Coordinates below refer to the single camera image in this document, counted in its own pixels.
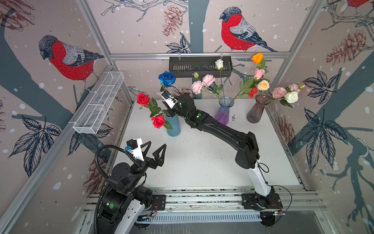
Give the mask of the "teal ceramic vase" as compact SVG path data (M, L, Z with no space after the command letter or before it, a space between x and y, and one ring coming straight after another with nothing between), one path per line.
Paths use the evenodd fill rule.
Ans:
M171 137L176 137L181 133L181 127L179 122L179 117L175 115L174 117L166 116L166 121L168 121L172 129L167 129L167 133Z

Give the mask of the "blue rose stem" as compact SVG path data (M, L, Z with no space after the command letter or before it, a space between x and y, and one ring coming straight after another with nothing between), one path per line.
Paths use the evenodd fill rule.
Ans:
M176 81L176 76L171 72L165 71L158 76L158 79L161 83L160 91L163 92L165 88L172 87Z

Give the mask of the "blue purple glass vase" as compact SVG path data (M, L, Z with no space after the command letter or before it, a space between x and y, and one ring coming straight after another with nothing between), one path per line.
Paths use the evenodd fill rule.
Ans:
M227 125L229 122L230 108L234 105L234 100L230 97L221 97L219 99L219 109L215 115L215 120L223 125Z

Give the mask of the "white rose stem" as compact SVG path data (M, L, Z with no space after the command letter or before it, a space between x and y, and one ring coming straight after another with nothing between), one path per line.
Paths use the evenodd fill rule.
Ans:
M216 93L217 93L218 96L223 94L223 96L225 97L225 92L224 92L225 84L224 84L223 78L222 78L222 71L224 69L224 61L220 58L220 59L215 61L215 65L216 65L216 69L219 71L220 82L221 82L221 84L216 89Z
M299 99L298 92L289 92L284 95L284 97L280 100L280 104L283 106L288 106L293 108L292 103L297 102Z

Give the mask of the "mauve glass vase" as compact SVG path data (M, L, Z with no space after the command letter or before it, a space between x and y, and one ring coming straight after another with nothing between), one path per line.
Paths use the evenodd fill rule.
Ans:
M265 107L270 104L270 99L265 95L257 95L255 100L256 103L246 115L246 119L253 124L261 120Z

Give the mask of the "single pink rose stem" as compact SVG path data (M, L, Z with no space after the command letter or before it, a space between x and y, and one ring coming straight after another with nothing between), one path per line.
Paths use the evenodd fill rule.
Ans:
M240 82L239 95L253 96L261 91L267 91L270 88L269 81L264 78L266 71L264 69L256 69L252 78L245 78L244 82Z

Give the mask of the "orange rose stem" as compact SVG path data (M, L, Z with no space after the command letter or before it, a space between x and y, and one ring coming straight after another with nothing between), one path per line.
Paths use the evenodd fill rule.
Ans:
M270 88L270 84L269 81L265 79L268 70L266 68L264 55L258 53L252 57L252 61L257 65L253 75L254 84L260 92L267 91Z

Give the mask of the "pink carnation stem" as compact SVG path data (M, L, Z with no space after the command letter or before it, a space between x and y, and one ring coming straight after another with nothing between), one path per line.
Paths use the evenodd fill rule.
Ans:
M291 84L289 85L288 87L286 88L283 88L283 87L277 87L275 88L275 90L273 91L272 93L272 97L274 99L282 99L284 97L284 95L286 93L289 93L289 92L300 92L301 90L303 90L305 88L305 85L298 85L298 84Z

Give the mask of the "small red rose stem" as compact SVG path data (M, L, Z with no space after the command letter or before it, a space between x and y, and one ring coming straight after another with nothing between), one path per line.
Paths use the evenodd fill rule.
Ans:
M154 117L151 117L151 120L153 122L153 126L157 129L165 127L166 129L172 130L172 125L168 121L166 121L163 115L156 115Z

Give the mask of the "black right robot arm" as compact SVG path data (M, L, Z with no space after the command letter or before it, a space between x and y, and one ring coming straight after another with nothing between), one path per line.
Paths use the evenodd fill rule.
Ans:
M248 171L255 188L257 210L269 209L275 205L278 200L275 189L268 184L262 172L259 147L252 132L239 132L218 122L210 114L197 109L188 93L174 97L168 91L164 91L161 97L171 117L182 117L192 129L212 134L237 151L235 162Z

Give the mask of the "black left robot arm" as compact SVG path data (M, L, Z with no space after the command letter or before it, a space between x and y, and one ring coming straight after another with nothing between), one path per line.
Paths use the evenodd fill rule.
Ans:
M147 157L151 142L130 139L127 146L121 149L115 145L100 147L94 156L97 170L106 181L99 195L94 211L93 230L96 234L128 234L133 226L146 229L166 205L165 195L154 195L145 187L146 171L164 165L166 144ZM124 153L133 162L129 165L120 162L108 175L99 162L99 155L105 149L114 149Z

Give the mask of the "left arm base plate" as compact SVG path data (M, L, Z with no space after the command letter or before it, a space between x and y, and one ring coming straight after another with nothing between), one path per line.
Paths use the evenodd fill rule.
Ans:
M166 195L153 195L150 211L164 211L166 205Z

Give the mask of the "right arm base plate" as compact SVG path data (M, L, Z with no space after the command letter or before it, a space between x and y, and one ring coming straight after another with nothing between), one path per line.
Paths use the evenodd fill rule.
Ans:
M276 193L270 194L267 197L260 196L256 193L241 194L242 206L246 210L281 210L283 209L280 196Z

